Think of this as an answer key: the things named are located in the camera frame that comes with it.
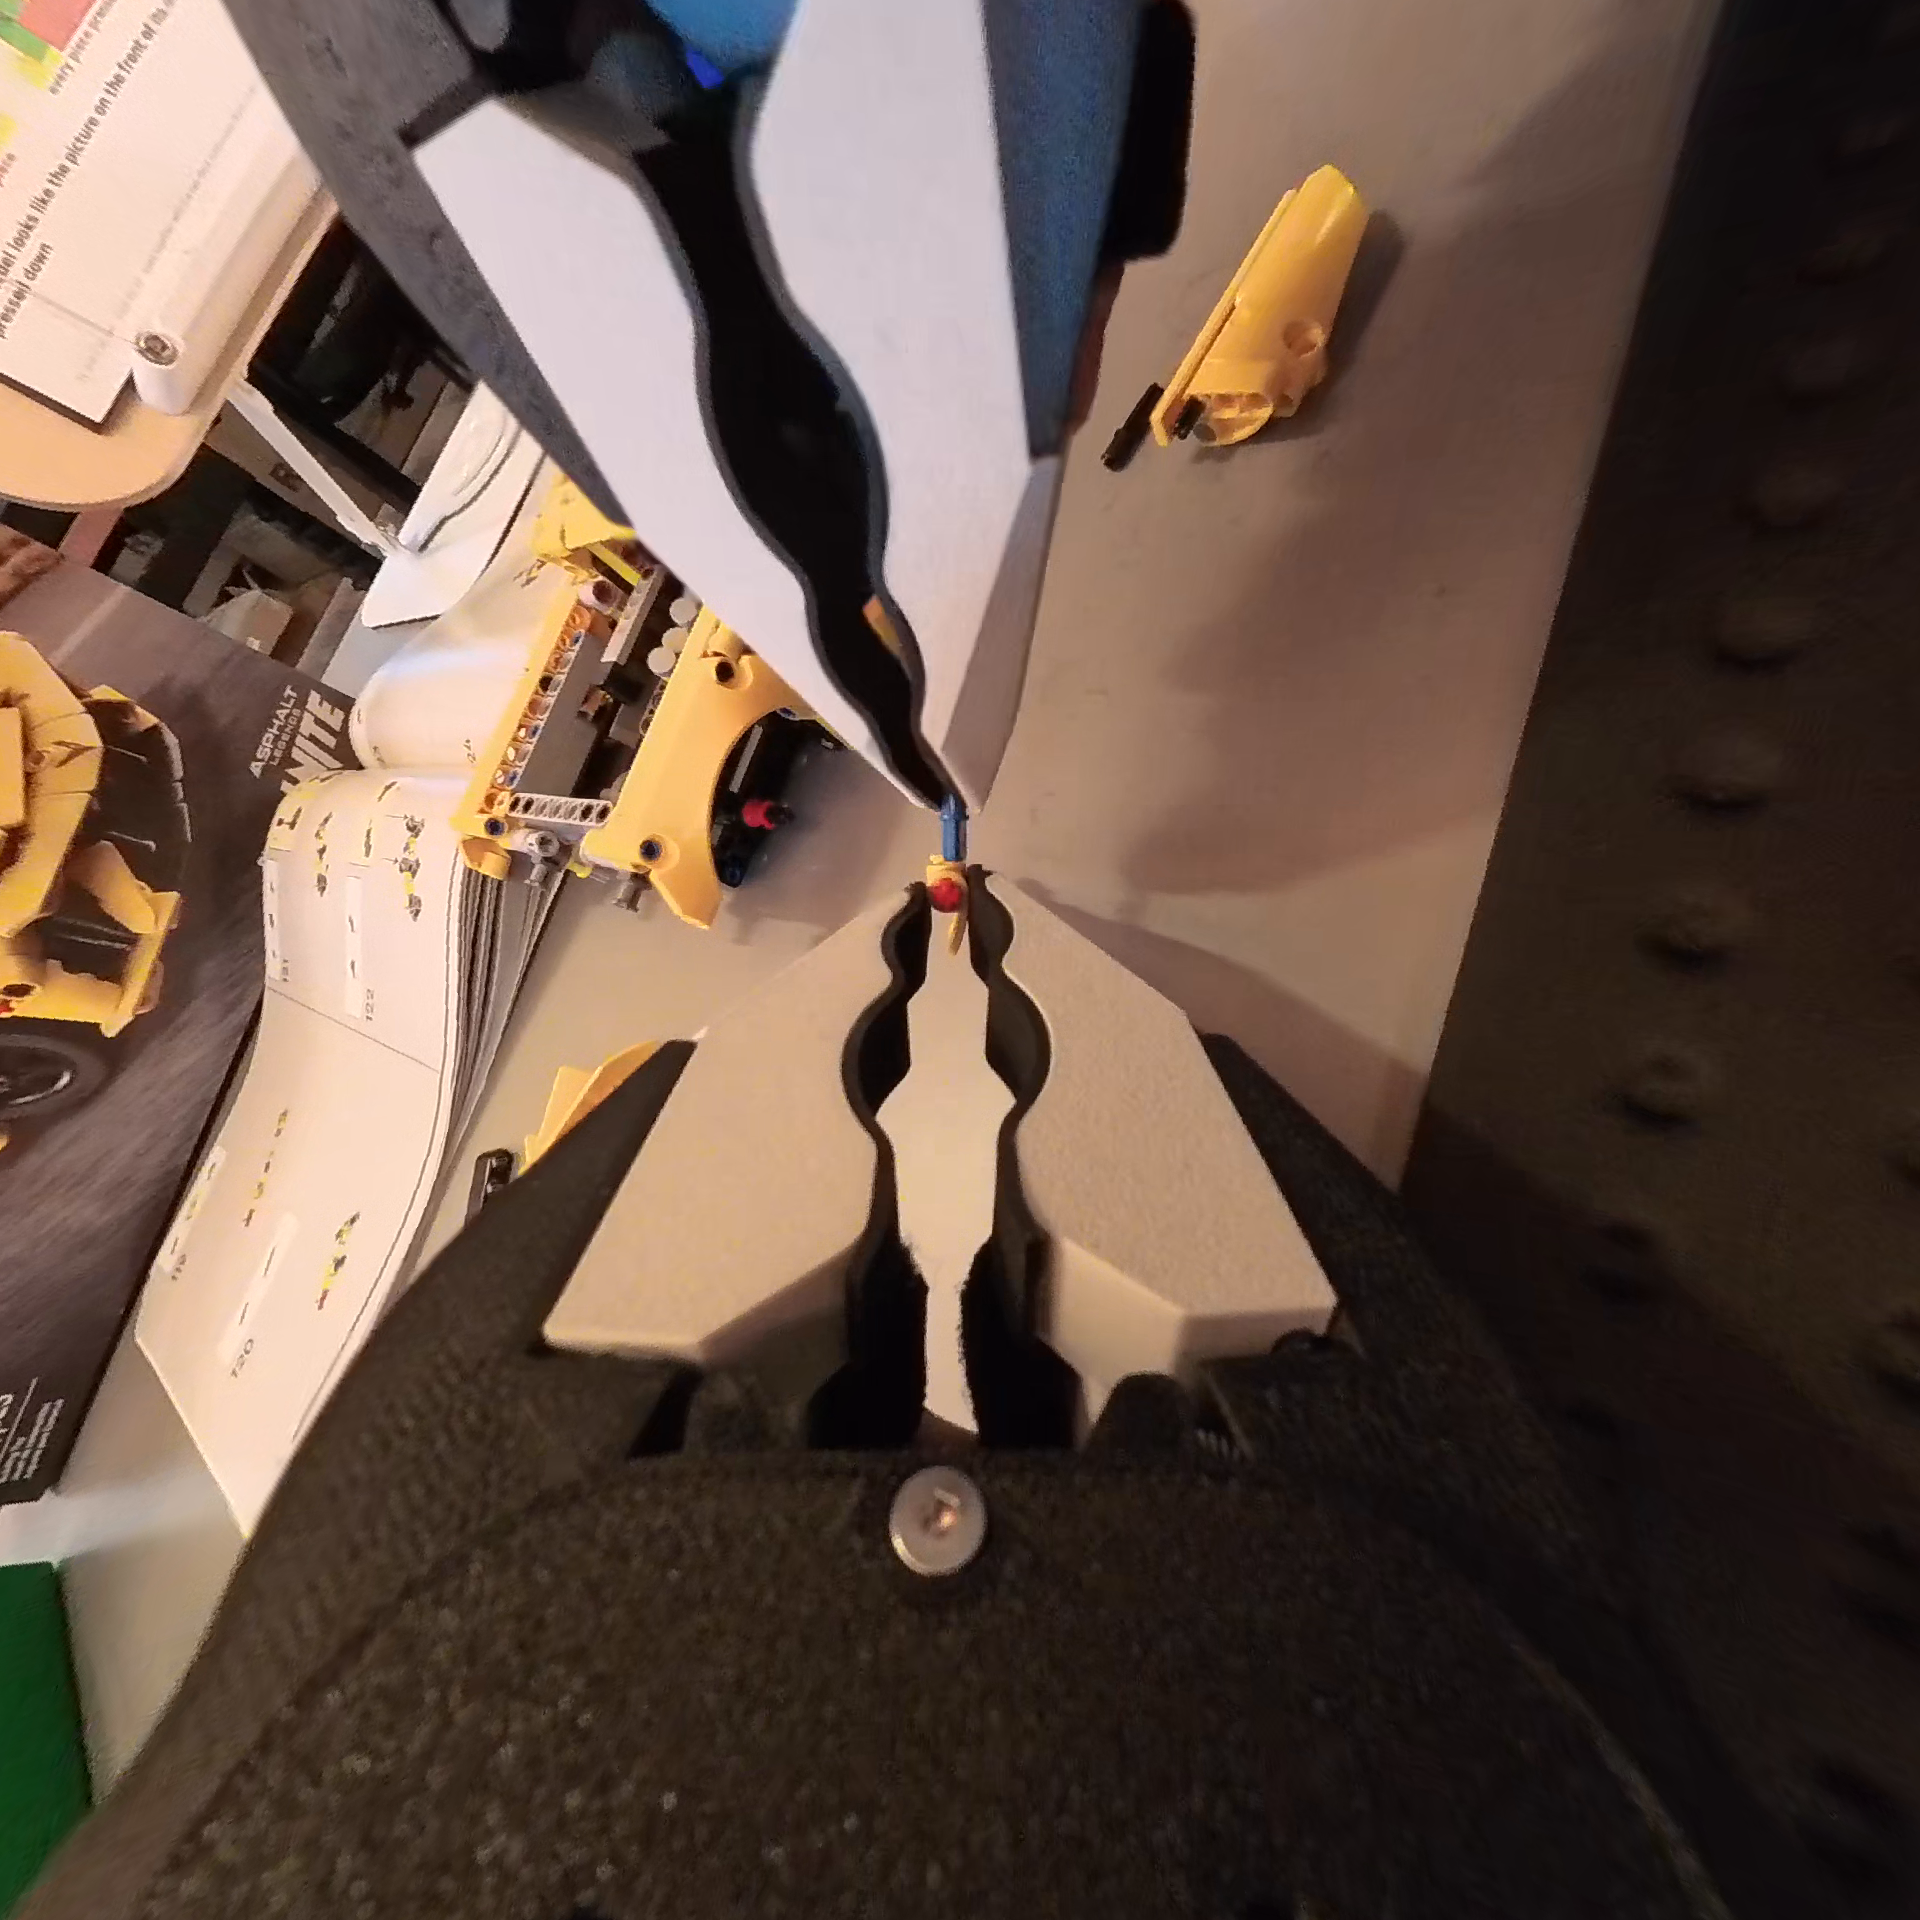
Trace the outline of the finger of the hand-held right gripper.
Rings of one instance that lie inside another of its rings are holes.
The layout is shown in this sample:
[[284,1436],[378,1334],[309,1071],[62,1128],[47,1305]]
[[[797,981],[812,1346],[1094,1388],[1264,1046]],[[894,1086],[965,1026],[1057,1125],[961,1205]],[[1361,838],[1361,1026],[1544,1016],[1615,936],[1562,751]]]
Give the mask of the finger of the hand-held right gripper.
[[871,416],[765,272],[728,145],[619,148],[481,98],[412,158],[612,512],[914,804],[961,812],[884,579]]
[[981,4],[799,4],[758,106],[777,269],[871,422],[917,726],[977,812],[1018,726],[1062,456],[1027,435]]

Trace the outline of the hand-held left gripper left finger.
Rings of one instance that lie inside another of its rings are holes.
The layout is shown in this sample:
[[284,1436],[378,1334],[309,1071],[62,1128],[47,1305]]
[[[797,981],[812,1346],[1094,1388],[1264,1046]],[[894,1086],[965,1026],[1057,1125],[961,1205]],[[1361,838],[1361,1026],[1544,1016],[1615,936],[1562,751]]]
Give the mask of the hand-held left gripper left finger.
[[881,1109],[922,982],[925,888],[905,885],[711,1021],[544,1338],[755,1374],[809,1442],[908,1442],[925,1282]]

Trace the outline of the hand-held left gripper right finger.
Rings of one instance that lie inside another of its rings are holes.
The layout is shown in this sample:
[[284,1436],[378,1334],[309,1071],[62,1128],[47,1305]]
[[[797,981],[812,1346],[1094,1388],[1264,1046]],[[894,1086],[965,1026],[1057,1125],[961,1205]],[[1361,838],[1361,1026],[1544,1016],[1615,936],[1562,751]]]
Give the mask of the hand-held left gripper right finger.
[[1069,1442],[1124,1379],[1329,1334],[1335,1286],[1189,1015],[1015,879],[968,885],[1008,1091],[968,1275],[981,1436]]

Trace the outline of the pile of yellow brick parts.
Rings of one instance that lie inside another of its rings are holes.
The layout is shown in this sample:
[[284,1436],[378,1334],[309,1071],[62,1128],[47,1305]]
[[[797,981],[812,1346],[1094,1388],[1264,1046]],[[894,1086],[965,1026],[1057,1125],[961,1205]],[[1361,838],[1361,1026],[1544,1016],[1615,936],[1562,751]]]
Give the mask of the pile of yellow brick parts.
[[659,1044],[645,1039],[604,1058],[591,1068],[564,1065],[554,1075],[551,1091],[547,1095],[537,1128],[524,1141],[517,1176],[532,1171],[534,1164],[539,1164],[544,1155],[557,1146],[557,1141],[564,1141],[582,1116],[598,1112],[612,1096],[612,1091],[638,1075],[641,1065],[645,1065],[657,1052]]

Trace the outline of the yellow toy brick car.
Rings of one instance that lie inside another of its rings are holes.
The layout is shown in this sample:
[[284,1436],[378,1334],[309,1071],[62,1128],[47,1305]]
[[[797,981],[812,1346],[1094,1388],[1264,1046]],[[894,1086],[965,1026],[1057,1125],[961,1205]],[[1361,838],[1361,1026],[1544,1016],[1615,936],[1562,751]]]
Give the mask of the yellow toy brick car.
[[534,519],[559,578],[452,812],[484,879],[587,878],[709,931],[795,819],[785,779],[839,739],[687,584],[571,479]]

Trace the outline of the grey desk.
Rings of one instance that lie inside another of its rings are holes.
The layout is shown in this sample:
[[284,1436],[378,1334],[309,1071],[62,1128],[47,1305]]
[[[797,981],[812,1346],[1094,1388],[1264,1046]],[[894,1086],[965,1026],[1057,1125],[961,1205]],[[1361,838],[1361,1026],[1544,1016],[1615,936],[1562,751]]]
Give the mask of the grey desk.
[[[1074,438],[1019,726],[972,851],[1377,1175],[1405,1161],[1718,4],[1194,4],[1178,245],[1119,282]],[[1099,448],[1189,349],[1285,185],[1371,205],[1295,421],[1225,455]],[[695,1034],[917,878],[862,762],[714,931],[568,885],[465,1164],[557,1068]],[[132,1332],[59,1481],[91,1786],[135,1759],[242,1549]]]

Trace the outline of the yellow curved panel piece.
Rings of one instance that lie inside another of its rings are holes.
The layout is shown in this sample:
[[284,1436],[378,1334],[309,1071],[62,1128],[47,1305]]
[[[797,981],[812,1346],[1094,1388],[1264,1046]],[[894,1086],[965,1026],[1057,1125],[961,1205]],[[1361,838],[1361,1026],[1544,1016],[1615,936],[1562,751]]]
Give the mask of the yellow curved panel piece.
[[1295,416],[1329,375],[1369,216],[1338,166],[1284,192],[1178,368],[1105,444],[1104,469],[1124,471],[1147,444],[1232,448]]

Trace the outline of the open instruction booklet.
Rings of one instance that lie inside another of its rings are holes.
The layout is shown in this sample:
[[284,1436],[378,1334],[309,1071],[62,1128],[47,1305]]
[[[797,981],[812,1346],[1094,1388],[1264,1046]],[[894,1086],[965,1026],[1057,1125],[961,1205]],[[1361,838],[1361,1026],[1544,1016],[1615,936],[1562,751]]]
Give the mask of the open instruction booklet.
[[454,744],[302,778],[275,808],[259,1024],[135,1325],[239,1538],[412,1278],[559,901],[521,851],[508,878],[471,869],[458,806],[525,668],[564,675],[604,629],[564,606],[401,671],[469,706]]

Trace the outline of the toy car set box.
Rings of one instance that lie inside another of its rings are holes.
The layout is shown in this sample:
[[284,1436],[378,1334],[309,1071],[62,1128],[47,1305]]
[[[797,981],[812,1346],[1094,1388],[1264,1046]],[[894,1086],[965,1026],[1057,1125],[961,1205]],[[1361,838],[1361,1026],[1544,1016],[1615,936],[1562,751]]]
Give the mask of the toy car set box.
[[75,1448],[262,992],[267,832],[349,694],[91,568],[4,601],[4,1504]]

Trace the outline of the green storage bin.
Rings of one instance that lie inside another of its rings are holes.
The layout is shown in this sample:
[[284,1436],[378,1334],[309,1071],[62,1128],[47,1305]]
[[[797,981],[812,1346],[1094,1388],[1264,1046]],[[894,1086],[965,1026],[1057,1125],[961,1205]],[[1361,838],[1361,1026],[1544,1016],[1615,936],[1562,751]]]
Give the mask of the green storage bin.
[[91,1771],[54,1565],[4,1565],[4,1915],[89,1814]]

